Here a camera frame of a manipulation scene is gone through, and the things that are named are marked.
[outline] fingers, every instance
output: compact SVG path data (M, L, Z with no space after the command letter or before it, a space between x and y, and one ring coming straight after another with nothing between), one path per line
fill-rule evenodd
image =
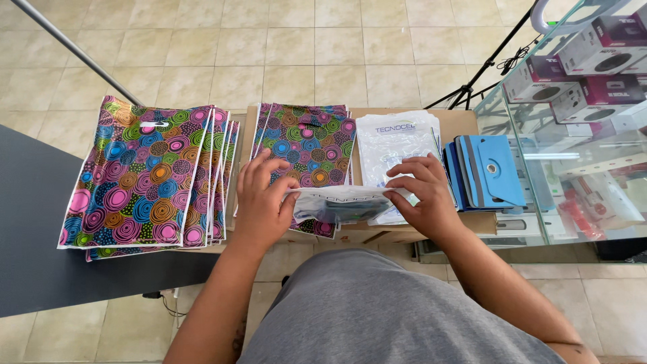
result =
M388 198L393 202L393 206L395 206L398 211L405 217L410 216L411 214L414 214L416 211L411 206L411 203L406 200L406 198L402 197L401 194L395 192L395 191L386 191L384 193L384 197Z
M256 154L256 158L252 159L247 166L247 171L245 173L245 188L251 188L255 178L255 171L259 165L261 165L267 157L270 156L270 150L264 149L263 151Z
M410 176L394 178L386 184L386 188L404 188L416 196L422 196L427 187L425 182Z
M279 211L279 220L281 223L290 225L292 216L294 215L294 205L296 204L296 199L299 198L299 195L301 195L301 192L293 192L287 195L285 200L283 200L283 204Z
M386 175L389 177L395 177L399 174L413 174L416 179L425 182L436 182L438 180L427 167L416 162L402 163L386 172Z
M277 179L267 190L272 193L280 194L281 197L283 197L283 194L285 193L285 191L287 191L288 188L295 189L300 187L301 186L299 186L299 181L297 181L296 179L283 176Z
M263 164L256 167L256 170L254 171L252 188L266 190L270 185L272 172L278 168L287 168L289 166L290 163L278 158L269 159L268 161L263 162Z
M247 171L247 167L250 162L245 163L241 168L241 171L238 172L238 180L236 181L236 192L238 193L238 198L243 195L243 191L245 189L245 172Z
M426 157L404 158L402 163L420 163L431 171L439 181L447 182L447 175L445 174L443 164L431 153L427 154Z

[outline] gray shirt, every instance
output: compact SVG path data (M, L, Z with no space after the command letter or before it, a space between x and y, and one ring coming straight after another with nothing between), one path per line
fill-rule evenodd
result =
M564 363L462 291L366 249L317 254L238 363Z

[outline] person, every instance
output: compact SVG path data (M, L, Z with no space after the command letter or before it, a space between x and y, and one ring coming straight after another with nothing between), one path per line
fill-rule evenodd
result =
M298 182L265 150L237 181L236 230L164 364L598 363L568 320L462 223L440 162L403 159L385 192L406 221L447 255L465 293L367 249L314 255L287 280L238 359L240 324L263 255L289 228Z

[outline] black cable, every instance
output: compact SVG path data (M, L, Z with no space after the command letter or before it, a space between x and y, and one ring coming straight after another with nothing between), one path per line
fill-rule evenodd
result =
M162 296L162 302L164 303L164 307L166 307L166 309L168 310L168 314L169 314L169 315L171 315L171 316L173 316L173 317L176 317L176 316L177 316L177 317L186 316L186 313L179 313L178 311L171 310L170 308L168 308L168 305L166 304L166 297Z
M542 35L539 34L537 36L537 38L535 38L532 42L530 42L530 44L528 44L527 46L525 46L523 48L519 48L519 50L517 51L517 53L513 57L510 57L510 58L504 60L503 62L499 63L496 66L496 69L502 69L503 70L501 72L501 76L505 76L511 69L513 69L513 68L515 68L515 66L517 66L517 62L519 60L523 59L523 57L526 57L526 55L528 55L528 52L530 51L530 46L532 44L539 43L539 41L537 39L539 39L540 36L542 36Z

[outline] hand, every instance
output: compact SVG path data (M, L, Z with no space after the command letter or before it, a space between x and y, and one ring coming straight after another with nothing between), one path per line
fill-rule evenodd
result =
M264 254L290 227L294 203L301 192L289 194L283 204L281 199L289 188L299 188L291 177L281 177L270 186L270 174L277 168L290 164L282 159L270 159L270 150L265 149L249 161L238 173L236 192L238 214L234 241L242 242Z
M384 195L393 202L402 217L420 233L438 242L463 232L466 227L458 217L454 201L447 189L447 176L440 161L431 153L427 157L412 157L402 160L386 172L389 177L398 174L413 174L394 178L387 187L403 187L420 200L415 207L396 192Z

